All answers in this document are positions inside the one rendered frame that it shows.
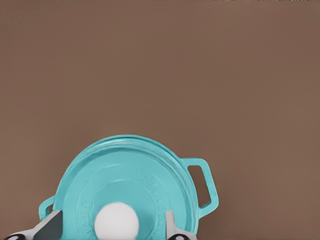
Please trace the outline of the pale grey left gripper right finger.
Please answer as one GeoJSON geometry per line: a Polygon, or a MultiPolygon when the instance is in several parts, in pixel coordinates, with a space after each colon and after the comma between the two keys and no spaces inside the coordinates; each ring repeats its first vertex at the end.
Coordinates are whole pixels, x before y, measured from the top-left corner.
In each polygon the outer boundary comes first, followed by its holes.
{"type": "Polygon", "coordinates": [[[197,236],[193,232],[180,229],[176,226],[172,210],[165,212],[165,237],[166,240],[197,240],[197,236]]]}

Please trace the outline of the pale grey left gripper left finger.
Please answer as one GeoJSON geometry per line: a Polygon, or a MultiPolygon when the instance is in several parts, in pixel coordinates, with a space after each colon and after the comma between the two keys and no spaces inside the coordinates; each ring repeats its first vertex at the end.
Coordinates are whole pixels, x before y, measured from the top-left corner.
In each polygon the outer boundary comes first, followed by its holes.
{"type": "Polygon", "coordinates": [[[34,228],[12,233],[3,240],[60,240],[63,234],[63,212],[52,211],[34,228]]]}

